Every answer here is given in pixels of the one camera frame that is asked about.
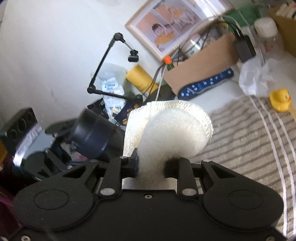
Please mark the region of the black power adapter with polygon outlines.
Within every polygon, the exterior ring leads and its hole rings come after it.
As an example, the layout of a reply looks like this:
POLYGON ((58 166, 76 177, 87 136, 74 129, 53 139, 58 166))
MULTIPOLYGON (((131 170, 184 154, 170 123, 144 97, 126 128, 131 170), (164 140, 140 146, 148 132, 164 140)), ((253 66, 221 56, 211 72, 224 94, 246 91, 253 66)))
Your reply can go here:
POLYGON ((255 48, 248 35, 243 35, 241 39, 235 40, 233 45, 242 63, 256 56, 255 48))

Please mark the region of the white fluffy cloth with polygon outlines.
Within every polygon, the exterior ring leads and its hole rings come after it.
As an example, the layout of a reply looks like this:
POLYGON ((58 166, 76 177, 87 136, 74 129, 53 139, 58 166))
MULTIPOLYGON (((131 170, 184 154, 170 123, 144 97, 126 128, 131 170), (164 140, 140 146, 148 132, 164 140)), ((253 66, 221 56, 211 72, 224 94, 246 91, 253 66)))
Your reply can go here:
POLYGON ((124 189, 175 189, 176 181, 164 177, 171 159, 197 156, 213 135, 213 125, 200 106, 182 100, 153 101, 133 110, 128 118, 123 155, 134 150, 138 175, 123 180, 124 189))

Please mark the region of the orange cap green bottle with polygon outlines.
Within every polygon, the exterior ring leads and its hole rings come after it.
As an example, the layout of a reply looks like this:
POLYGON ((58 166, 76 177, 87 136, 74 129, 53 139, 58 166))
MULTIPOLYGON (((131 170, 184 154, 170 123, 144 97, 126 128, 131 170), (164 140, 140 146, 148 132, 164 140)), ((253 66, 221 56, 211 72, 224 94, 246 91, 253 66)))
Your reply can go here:
POLYGON ((175 66, 174 66, 174 64, 173 64, 173 60, 172 60, 172 58, 171 58, 170 56, 165 56, 165 57, 164 57, 164 63, 165 63, 165 65, 166 65, 166 69, 167 69, 168 71, 170 71, 170 70, 172 70, 172 69, 175 68, 175 66))

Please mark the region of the small cardboard box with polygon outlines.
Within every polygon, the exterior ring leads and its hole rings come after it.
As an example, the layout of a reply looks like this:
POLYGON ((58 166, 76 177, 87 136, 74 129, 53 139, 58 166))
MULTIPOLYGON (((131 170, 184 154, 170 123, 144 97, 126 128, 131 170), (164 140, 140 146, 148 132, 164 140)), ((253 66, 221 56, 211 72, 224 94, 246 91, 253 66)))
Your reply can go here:
POLYGON ((275 21, 277 28, 282 36, 285 49, 295 57, 296 55, 296 24, 295 20, 283 16, 277 16, 276 11, 279 6, 275 6, 268 10, 269 15, 275 21))

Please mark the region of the striped beige towel mat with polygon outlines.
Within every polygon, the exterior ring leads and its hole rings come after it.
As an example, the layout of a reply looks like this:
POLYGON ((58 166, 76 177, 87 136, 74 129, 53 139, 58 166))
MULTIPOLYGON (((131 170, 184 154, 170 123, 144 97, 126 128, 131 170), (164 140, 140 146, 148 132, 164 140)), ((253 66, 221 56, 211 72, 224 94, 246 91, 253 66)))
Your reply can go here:
POLYGON ((295 117, 266 98, 246 96, 210 118, 213 136, 191 161, 209 159, 275 190, 284 202, 277 229, 295 235, 295 117))

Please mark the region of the black thermos bottle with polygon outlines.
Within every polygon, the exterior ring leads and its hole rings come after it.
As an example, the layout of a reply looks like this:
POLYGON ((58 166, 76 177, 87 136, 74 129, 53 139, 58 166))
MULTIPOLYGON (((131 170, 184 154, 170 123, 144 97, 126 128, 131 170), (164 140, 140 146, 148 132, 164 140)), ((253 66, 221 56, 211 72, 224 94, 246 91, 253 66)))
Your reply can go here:
POLYGON ((77 118, 51 124, 45 133, 89 160, 109 162, 123 154, 125 131, 88 108, 77 118))

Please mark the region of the long cardboard box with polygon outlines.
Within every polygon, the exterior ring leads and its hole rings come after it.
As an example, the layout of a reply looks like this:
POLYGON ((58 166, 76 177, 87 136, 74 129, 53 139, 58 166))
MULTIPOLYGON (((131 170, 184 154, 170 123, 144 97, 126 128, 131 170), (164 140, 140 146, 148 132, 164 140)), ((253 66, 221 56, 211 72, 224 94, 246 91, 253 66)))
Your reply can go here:
POLYGON ((175 66, 163 76, 174 94, 182 87, 217 75, 235 65, 239 59, 234 48, 235 37, 232 33, 222 36, 202 51, 175 66))

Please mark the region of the green plastic container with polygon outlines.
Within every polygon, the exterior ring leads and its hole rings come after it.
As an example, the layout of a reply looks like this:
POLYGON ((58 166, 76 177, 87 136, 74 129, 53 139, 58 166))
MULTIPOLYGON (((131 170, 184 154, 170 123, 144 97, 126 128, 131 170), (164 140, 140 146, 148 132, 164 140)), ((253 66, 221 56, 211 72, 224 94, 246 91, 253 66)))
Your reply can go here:
POLYGON ((224 21, 236 23, 240 27, 247 25, 252 26, 254 22, 260 18, 255 7, 251 4, 246 4, 238 9, 233 9, 222 16, 224 21))

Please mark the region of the blue snack packet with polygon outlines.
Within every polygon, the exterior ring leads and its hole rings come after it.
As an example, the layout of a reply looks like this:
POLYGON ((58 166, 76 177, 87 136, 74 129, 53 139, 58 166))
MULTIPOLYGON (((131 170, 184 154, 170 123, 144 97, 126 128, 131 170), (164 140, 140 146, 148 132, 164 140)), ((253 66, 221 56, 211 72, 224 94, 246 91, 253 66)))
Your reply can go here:
POLYGON ((127 125, 130 113, 134 109, 137 109, 139 107, 140 105, 136 102, 132 102, 132 101, 126 102, 123 109, 116 115, 115 120, 123 126, 127 125))

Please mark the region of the yellow rubber duck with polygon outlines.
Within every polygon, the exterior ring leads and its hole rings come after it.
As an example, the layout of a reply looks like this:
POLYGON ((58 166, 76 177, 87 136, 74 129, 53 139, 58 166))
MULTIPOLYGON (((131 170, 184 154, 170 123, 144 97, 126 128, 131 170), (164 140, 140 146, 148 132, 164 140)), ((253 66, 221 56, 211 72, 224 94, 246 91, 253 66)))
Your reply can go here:
POLYGON ((273 90, 269 95, 269 101, 273 109, 278 112, 286 112, 290 109, 291 97, 285 88, 273 90))

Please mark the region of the crumpled tissue near adapter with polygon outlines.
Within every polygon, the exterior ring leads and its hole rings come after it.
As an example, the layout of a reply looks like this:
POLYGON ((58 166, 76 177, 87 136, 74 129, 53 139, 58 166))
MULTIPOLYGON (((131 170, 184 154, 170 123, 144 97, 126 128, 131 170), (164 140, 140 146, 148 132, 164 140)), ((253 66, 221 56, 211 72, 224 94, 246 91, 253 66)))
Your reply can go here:
POLYGON ((242 64, 239 75, 239 87, 246 96, 268 97, 275 81, 273 68, 278 61, 268 59, 266 63, 255 56, 242 64))

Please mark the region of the framed baby photo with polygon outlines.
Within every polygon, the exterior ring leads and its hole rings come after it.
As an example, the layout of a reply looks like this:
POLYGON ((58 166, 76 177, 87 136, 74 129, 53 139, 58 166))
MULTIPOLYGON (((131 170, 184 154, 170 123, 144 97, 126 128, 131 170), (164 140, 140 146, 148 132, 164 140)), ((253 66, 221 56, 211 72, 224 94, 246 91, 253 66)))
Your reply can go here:
POLYGON ((229 1, 147 1, 125 27, 158 59, 233 9, 229 1))

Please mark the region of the yellow cylinder canister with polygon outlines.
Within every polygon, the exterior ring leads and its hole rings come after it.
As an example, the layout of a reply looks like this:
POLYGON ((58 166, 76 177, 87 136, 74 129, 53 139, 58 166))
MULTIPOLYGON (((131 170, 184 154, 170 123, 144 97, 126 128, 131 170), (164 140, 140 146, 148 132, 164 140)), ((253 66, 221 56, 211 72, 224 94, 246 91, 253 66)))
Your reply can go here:
POLYGON ((141 93, 153 93, 159 87, 157 83, 153 84, 153 79, 139 64, 130 69, 125 78, 141 93))

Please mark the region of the white plastic snack bag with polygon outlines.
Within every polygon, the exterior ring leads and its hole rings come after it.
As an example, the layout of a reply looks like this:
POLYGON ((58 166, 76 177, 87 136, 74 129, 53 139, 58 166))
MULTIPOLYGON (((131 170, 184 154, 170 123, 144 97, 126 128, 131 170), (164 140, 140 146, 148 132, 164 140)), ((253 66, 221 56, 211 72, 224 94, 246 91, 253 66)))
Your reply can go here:
MULTIPOLYGON (((130 90, 128 87, 124 87, 125 75, 126 69, 122 66, 103 63, 97 74, 95 86, 103 92, 124 96, 125 91, 130 90)), ((109 118, 113 118, 113 108, 122 110, 126 102, 125 99, 107 95, 103 95, 103 101, 109 118)))

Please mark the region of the white lid clear jar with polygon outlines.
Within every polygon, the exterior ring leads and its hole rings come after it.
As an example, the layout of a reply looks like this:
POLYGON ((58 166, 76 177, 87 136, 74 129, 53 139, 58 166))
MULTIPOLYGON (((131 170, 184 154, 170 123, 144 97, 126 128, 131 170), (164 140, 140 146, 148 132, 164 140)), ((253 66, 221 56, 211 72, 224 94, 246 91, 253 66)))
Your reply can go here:
POLYGON ((254 22, 262 52, 266 58, 280 60, 285 55, 285 47, 275 21, 270 17, 259 18, 254 22))

